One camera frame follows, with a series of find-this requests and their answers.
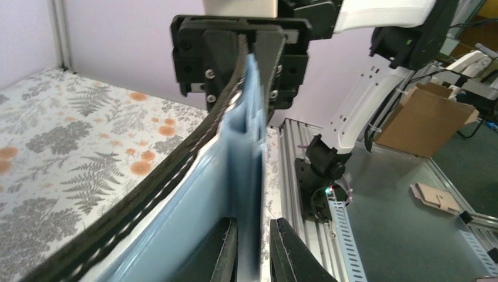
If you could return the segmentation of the blue credit card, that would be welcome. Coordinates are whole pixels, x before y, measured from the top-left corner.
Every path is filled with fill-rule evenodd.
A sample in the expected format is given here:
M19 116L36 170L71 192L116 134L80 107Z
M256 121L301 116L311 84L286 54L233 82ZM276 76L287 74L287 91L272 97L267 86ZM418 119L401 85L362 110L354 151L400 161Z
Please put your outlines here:
M251 164L237 186L238 281L257 281L260 277L261 166Z

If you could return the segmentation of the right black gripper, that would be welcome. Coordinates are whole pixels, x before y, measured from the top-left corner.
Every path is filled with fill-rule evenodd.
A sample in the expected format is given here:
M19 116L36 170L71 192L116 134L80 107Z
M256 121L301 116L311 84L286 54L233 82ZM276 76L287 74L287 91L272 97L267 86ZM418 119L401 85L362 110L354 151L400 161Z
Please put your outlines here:
M266 121L292 106L308 63L306 19L177 15L170 25L176 80L183 96L205 92L216 103L223 90L240 89L243 37L260 73Z

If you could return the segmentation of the black leather card holder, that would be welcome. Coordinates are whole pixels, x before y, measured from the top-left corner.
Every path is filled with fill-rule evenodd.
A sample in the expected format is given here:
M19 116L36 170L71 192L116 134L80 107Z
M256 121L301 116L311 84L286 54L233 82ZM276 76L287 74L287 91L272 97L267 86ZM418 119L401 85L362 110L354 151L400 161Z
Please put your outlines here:
M223 217L237 219L237 186L251 164L264 186L260 73L243 37L240 89L215 107L134 190L25 281L171 281Z

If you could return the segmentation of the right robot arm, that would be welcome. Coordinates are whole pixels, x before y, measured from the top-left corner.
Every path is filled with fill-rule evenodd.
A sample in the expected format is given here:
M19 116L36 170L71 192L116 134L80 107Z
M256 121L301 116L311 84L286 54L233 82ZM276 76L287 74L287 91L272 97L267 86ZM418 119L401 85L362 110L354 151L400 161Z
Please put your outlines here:
M204 1L203 15L177 15L170 30L183 95L203 83L212 109L234 73L230 46L248 40L260 60L270 113L291 107L303 83L309 43L372 28L370 70L363 71L340 111L313 137L295 169L304 219L328 222L325 190L345 173L354 143L388 95L440 51L458 1Z

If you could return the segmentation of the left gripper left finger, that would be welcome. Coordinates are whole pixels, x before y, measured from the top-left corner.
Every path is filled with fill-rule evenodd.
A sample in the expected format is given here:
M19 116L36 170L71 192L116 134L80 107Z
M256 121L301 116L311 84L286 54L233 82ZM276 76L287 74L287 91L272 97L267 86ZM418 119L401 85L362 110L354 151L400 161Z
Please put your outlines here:
M238 222L223 217L171 281L236 281Z

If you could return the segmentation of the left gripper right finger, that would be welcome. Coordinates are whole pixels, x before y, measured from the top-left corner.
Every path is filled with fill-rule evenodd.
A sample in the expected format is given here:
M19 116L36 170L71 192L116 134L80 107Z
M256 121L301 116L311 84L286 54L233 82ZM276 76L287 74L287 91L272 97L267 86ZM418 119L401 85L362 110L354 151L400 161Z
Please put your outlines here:
M271 281L336 282L285 218L270 221Z

